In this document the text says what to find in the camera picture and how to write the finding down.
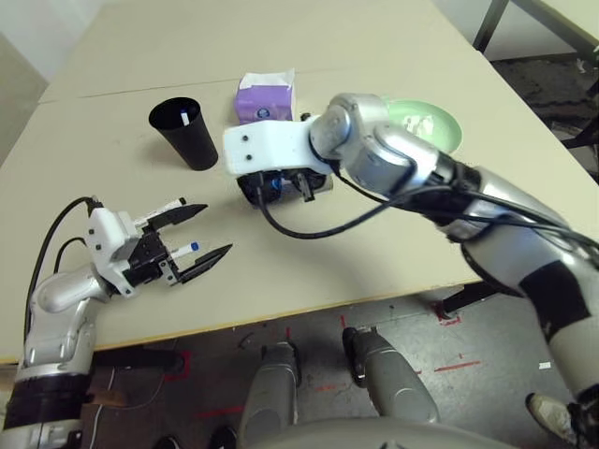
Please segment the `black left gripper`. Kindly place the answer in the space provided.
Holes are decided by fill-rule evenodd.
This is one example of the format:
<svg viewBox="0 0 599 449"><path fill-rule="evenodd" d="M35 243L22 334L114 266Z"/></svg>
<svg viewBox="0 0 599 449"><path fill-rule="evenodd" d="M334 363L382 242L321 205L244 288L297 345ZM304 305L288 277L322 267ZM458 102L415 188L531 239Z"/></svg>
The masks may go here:
<svg viewBox="0 0 599 449"><path fill-rule="evenodd" d="M212 269L233 247L225 245L202 255L194 265L179 273L171 254L163 241L159 229L178 225L194 218L208 208L207 204L186 204L155 215L148 220L148 229L139 239L127 262L129 269L124 277L132 287L165 278L168 285L185 284Z"/></svg>

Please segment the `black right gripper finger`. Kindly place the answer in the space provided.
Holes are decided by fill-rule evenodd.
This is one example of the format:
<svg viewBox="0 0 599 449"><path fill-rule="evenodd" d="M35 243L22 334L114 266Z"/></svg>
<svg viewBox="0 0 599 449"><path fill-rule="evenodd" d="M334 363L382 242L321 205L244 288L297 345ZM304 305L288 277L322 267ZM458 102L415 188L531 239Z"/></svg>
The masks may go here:
<svg viewBox="0 0 599 449"><path fill-rule="evenodd" d="M297 183L303 200L314 201L314 173L311 170L301 170L297 175Z"/></svg>

